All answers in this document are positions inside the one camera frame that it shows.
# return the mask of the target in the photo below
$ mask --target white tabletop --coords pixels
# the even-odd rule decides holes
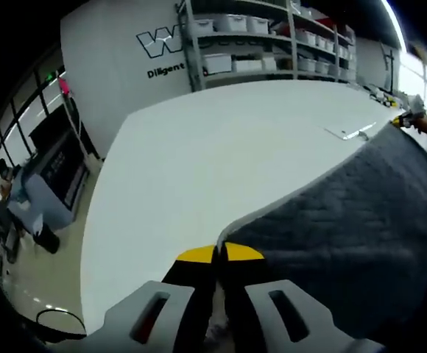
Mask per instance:
[[[307,185],[398,112],[345,85],[269,81],[188,94],[130,115],[94,191],[81,260],[86,329],[187,249]]]

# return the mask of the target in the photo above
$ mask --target cable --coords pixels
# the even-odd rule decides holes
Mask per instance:
[[[40,316],[41,316],[42,314],[44,314],[44,313],[50,313],[50,312],[52,312],[52,311],[55,311],[55,312],[57,312],[57,313],[69,314],[69,315],[73,316],[75,319],[77,319],[77,320],[80,322],[80,324],[81,324],[81,326],[82,326],[82,329],[83,329],[83,330],[84,330],[84,332],[86,333],[86,326],[84,326],[84,324],[83,324],[83,322],[81,321],[81,319],[80,319],[80,318],[78,318],[75,314],[70,313],[69,311],[66,311],[66,310],[59,310],[59,309],[45,309],[45,310],[42,310],[42,311],[40,311],[40,312],[37,314],[37,316],[35,317],[35,322],[36,322],[37,324],[41,324],[40,322],[38,322],[38,318],[40,318]]]

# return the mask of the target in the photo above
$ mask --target metal shelf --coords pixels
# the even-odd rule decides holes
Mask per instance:
[[[196,14],[206,13],[232,13],[238,15],[251,15],[262,18],[287,20],[287,8],[256,0],[191,0],[192,10]],[[186,12],[186,2],[182,1],[178,13]]]
[[[220,74],[213,74],[205,77],[205,81],[212,82],[222,79],[236,79],[241,77],[251,76],[294,76],[293,70],[258,70],[258,71],[242,71],[242,72],[224,72]],[[298,76],[313,76],[322,77],[325,79],[335,79],[333,75],[319,74],[317,72],[310,71],[298,71]]]
[[[321,35],[324,38],[331,39],[335,43],[335,47],[338,45],[348,46],[352,44],[345,36],[337,32],[336,26],[329,28],[318,21],[306,18],[302,15],[293,13],[289,0],[283,0],[283,6],[270,4],[259,0],[182,0],[179,5],[175,6],[177,17],[180,26],[186,24],[185,31],[181,30],[181,37],[183,41],[183,47],[187,45],[192,46],[192,54],[189,57],[187,50],[185,50],[187,67],[189,71],[189,79],[191,83],[191,89],[204,90],[207,88],[207,83],[218,82],[223,79],[237,79],[251,77],[254,79],[261,76],[276,76],[280,78],[293,78],[298,79],[302,77],[316,77],[317,79],[334,80],[335,82],[342,82],[338,75],[323,75],[313,72],[298,71],[298,53],[297,47],[310,49],[315,55],[329,59],[334,63],[335,67],[339,67],[339,64],[345,65],[346,59],[340,58],[337,53],[324,50],[317,46],[312,46],[304,42],[296,40],[295,30],[298,28],[307,29],[310,32]],[[273,20],[275,23],[286,22],[289,24],[290,36],[282,35],[261,35],[249,32],[213,32],[208,35],[194,35],[190,33],[189,27],[195,21],[195,15],[200,14],[211,14],[211,13],[227,13],[227,14],[238,14],[238,15],[251,15],[260,18],[268,18]],[[278,54],[280,57],[291,57],[294,63],[293,70],[277,70],[277,71],[245,71],[245,72],[227,72],[222,74],[214,74],[211,76],[203,75],[203,64],[202,64],[202,52],[200,43],[211,43],[211,42],[225,42],[225,41],[250,41],[264,43],[264,49],[267,54],[274,53],[274,48],[271,45],[278,47],[286,54]]]
[[[298,76],[312,76],[312,77],[322,77],[324,79],[335,79],[333,75],[319,74],[317,72],[311,71],[298,71]]]
[[[251,76],[294,76],[293,70],[257,70],[242,72],[223,72],[205,77],[206,82],[218,81],[220,79],[236,79]]]
[[[333,58],[333,59],[336,56],[335,52],[322,49],[319,46],[313,46],[311,44],[300,42],[300,41],[297,41],[297,45],[306,47],[307,49],[311,49],[312,51],[315,51],[316,53],[327,54],[328,57]]]
[[[281,41],[281,42],[287,42],[290,44],[290,38],[284,37],[283,35],[262,35],[258,33],[249,33],[249,32],[214,32],[208,35],[197,36],[197,39],[199,41],[210,40],[210,39],[211,40],[217,40],[217,39],[237,40],[237,39],[243,39],[243,38]]]
[[[324,38],[332,39],[334,40],[334,31],[332,28],[325,26],[324,24],[321,24],[318,21],[315,21],[311,18],[304,17],[302,15],[299,15],[297,13],[294,13],[294,22],[297,24],[298,27],[304,28],[309,30],[310,32],[313,32],[317,35],[321,35]],[[350,45],[352,44],[351,41],[346,38],[344,35],[341,35],[338,33],[338,41],[341,45]]]

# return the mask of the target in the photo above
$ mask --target storage box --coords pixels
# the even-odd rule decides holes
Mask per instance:
[[[320,37],[318,35],[315,44],[317,45],[317,47],[326,50],[326,39],[324,37]]]
[[[262,60],[248,60],[250,71],[261,71],[263,69]]]
[[[203,57],[205,70],[209,75],[231,71],[231,54],[207,54]]]
[[[313,59],[299,58],[298,68],[300,71],[315,72],[317,69],[317,61]]]
[[[330,74],[330,75],[332,75],[332,76],[335,76],[336,75],[336,66],[334,65],[334,64],[331,64],[330,65],[330,70],[328,71],[328,73]]]
[[[250,70],[250,60],[234,60],[233,72],[245,72]]]
[[[324,63],[323,61],[317,61],[317,73],[328,75],[330,72],[330,63]]]
[[[269,22],[265,18],[248,16],[246,19],[247,29],[250,33],[262,35],[269,34]]]
[[[344,46],[339,46],[339,57],[343,59],[347,59],[348,57],[347,49]]]
[[[308,18],[310,20],[312,19],[311,10],[309,7],[301,6],[300,7],[300,14],[305,18]]]
[[[219,32],[247,32],[247,16],[220,15],[216,21]]]
[[[191,32],[193,35],[209,35],[214,32],[214,20],[194,20]]]
[[[298,41],[310,44],[311,46],[315,46],[317,43],[317,35],[301,29],[295,31],[295,37]]]
[[[348,81],[356,81],[356,70],[344,70],[342,73],[344,79]]]
[[[263,70],[274,71],[278,69],[278,64],[275,62],[274,57],[263,57],[261,59]]]
[[[326,51],[329,51],[330,53],[334,52],[334,42],[332,40],[326,39]]]

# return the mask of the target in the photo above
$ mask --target gray quilted fabric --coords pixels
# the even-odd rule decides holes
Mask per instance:
[[[231,228],[228,241],[262,252],[340,329],[364,337],[408,318],[427,287],[427,153],[389,124],[339,167]]]

